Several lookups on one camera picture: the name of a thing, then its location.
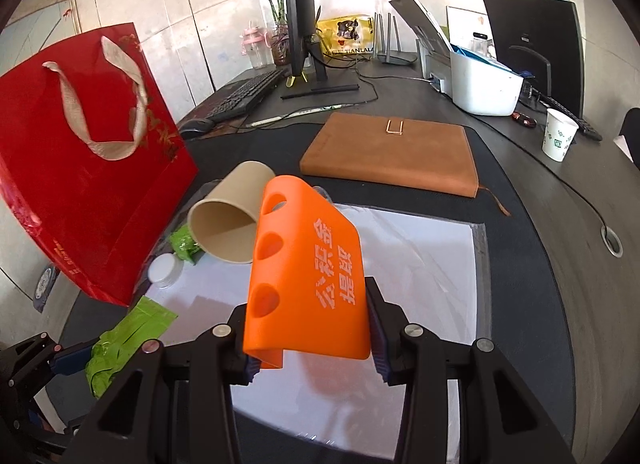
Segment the black monitor right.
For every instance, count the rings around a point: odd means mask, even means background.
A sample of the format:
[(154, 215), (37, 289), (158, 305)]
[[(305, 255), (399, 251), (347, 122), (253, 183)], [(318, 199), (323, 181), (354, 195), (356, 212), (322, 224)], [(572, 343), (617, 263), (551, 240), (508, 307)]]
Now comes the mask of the black monitor right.
[(569, 0), (483, 0), (497, 60), (525, 82), (530, 99), (550, 98), (582, 117), (584, 58)]

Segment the black desk mat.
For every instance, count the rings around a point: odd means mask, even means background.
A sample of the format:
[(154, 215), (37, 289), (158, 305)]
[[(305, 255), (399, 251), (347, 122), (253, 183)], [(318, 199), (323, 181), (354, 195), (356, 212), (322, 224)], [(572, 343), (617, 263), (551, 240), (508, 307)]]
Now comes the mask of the black desk mat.
[[(293, 124), (283, 128), (258, 130), (193, 139), (186, 147), (198, 165), (186, 196), (202, 184), (228, 175), (242, 161), (261, 161), (276, 175), (300, 176), (299, 161), (319, 124)], [(498, 139), (491, 146), (487, 138), (465, 127), (480, 183), (490, 187), (512, 213), (503, 216), (485, 191), (477, 198), (416, 190), (389, 184), (335, 178), (314, 178), (329, 190), (337, 202), (373, 205), (383, 210), (411, 212), (484, 224), (488, 245), (491, 287), (491, 334), (498, 347), (526, 381), (555, 422), (565, 442), (573, 442), (575, 428), (575, 372), (570, 333), (561, 294), (549, 256), (527, 210), (504, 171), (506, 161), (498, 159)], [(116, 306), (101, 304), (84, 294), (63, 331), (63, 340), (84, 340), (98, 331), (98, 325), (113, 326), (120, 319)]]

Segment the black monitor left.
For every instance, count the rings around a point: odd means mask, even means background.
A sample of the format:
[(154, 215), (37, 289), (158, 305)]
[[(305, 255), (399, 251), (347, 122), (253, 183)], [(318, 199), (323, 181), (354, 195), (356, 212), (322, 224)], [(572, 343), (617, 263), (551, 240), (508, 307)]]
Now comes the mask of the black monitor left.
[(359, 90), (357, 77), (347, 74), (329, 76), (329, 65), (323, 57), (321, 42), (317, 36), (314, 0), (285, 0), (286, 24), (288, 24), (288, 55), (290, 75), (305, 73), (308, 86), (302, 89), (288, 89), (281, 94), (282, 100), (340, 94)]

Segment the black wifi router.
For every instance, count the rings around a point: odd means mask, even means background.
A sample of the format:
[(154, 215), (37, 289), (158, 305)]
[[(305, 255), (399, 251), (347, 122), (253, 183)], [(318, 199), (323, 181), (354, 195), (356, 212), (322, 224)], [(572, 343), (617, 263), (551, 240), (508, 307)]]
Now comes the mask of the black wifi router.
[(418, 55), (415, 52), (405, 51), (401, 47), (398, 25), (393, 14), (386, 16), (383, 21), (381, 13), (375, 13), (374, 28), (374, 57), (376, 60), (398, 66), (410, 66), (416, 63)]

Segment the black monitor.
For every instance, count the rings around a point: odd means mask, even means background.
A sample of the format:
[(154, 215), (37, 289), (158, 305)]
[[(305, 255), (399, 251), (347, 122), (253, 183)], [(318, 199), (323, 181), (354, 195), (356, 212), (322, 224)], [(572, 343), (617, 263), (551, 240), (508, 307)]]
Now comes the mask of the black monitor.
[(321, 42), (317, 36), (314, 0), (285, 0), (286, 24), (288, 24), (288, 55), (290, 75), (305, 73), (308, 86), (302, 89), (288, 89), (281, 94), (282, 100), (340, 94), (359, 90), (357, 77), (347, 74), (329, 76), (329, 65), (323, 57)]
[(569, 0), (483, 0), (497, 60), (525, 82), (530, 99), (550, 98), (582, 117), (584, 58)]

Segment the brown paper cup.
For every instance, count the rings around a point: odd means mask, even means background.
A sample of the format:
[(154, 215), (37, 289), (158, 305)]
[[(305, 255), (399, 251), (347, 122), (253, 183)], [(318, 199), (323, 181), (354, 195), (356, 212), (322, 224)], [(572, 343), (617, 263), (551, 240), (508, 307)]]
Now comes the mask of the brown paper cup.
[(189, 210), (186, 224), (204, 252), (224, 262), (249, 264), (253, 258), (262, 196), (276, 175), (258, 161), (245, 161)]

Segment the brown leather notebook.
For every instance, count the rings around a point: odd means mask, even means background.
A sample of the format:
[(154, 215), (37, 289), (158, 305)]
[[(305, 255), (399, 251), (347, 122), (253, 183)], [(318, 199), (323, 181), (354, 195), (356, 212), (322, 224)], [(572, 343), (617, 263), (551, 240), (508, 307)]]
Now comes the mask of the brown leather notebook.
[(302, 174), (386, 184), (434, 193), (439, 216), (480, 213), (487, 195), (495, 214), (512, 213), (480, 175), (461, 125), (334, 112), (299, 161)]

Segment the yellow snack bag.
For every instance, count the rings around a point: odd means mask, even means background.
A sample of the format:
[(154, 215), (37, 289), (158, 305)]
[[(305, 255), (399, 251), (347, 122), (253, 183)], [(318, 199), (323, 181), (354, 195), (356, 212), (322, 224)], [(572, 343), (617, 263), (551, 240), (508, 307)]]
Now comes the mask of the yellow snack bag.
[(373, 54), (374, 21), (372, 16), (340, 16), (317, 22), (322, 51), (330, 56)]

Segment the white paper stack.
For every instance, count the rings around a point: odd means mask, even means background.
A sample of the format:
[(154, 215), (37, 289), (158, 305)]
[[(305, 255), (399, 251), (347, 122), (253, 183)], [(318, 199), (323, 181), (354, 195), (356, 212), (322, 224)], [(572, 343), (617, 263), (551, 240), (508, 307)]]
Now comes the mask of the white paper stack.
[[(470, 344), (491, 330), (487, 231), (484, 224), (343, 205), (357, 227), (364, 271), (409, 321), (443, 340)], [(176, 314), (160, 338), (175, 345), (228, 319), (247, 298), (250, 266), (203, 255), (167, 288), (146, 293)], [(280, 370), (263, 370), (235, 386), (243, 450), (266, 452), (278, 440), (305, 450), (392, 458), (405, 389), (390, 387), (371, 359), (288, 351)]]

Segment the pink water bottle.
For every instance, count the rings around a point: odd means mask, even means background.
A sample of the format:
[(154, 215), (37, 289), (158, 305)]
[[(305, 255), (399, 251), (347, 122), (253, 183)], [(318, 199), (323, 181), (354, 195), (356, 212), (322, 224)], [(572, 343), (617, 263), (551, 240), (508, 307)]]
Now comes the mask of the pink water bottle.
[(251, 26), (243, 32), (242, 49), (256, 70), (268, 65), (268, 47), (265, 35), (257, 26)]

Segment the red paper gift bag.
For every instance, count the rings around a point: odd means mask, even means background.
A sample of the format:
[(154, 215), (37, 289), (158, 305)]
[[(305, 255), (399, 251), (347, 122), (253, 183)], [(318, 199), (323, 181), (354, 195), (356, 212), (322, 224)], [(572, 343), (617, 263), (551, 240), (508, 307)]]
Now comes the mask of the red paper gift bag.
[(197, 172), (130, 23), (66, 38), (2, 76), (2, 198), (92, 298), (130, 304)]

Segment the black office chair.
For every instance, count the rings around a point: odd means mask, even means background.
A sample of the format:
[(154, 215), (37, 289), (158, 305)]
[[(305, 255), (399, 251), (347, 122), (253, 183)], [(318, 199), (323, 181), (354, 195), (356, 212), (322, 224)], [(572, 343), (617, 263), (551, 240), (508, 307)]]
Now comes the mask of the black office chair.
[(640, 109), (630, 109), (620, 128), (620, 140), (623, 140), (624, 152), (629, 154), (634, 166), (640, 168)]

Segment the green wrapper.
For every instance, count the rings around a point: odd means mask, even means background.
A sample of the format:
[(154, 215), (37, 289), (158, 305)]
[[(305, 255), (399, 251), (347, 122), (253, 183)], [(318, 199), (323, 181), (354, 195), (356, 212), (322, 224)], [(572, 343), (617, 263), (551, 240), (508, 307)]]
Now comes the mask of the green wrapper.
[(183, 224), (171, 232), (169, 243), (176, 257), (183, 262), (195, 265), (202, 257), (203, 250), (194, 240), (187, 224)]
[(178, 314), (143, 296), (118, 325), (101, 334), (85, 368), (93, 397), (99, 399), (134, 353), (147, 340), (164, 334), (177, 318)]

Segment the white round lid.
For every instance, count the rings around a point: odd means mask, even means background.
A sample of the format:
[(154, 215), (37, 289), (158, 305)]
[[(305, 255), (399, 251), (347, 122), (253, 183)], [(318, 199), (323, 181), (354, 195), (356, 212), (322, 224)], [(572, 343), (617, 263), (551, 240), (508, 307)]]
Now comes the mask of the white round lid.
[(175, 254), (160, 254), (149, 264), (148, 279), (159, 288), (168, 288), (177, 282), (182, 269), (183, 261)]

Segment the white printer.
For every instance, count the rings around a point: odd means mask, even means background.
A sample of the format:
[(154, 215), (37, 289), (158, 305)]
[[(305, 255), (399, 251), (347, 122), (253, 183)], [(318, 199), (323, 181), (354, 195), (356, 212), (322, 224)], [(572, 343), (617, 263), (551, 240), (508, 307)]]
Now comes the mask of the white printer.
[(424, 78), (454, 105), (477, 116), (509, 117), (523, 77), (476, 52), (454, 46), (434, 16), (418, 0), (388, 0), (418, 40)]

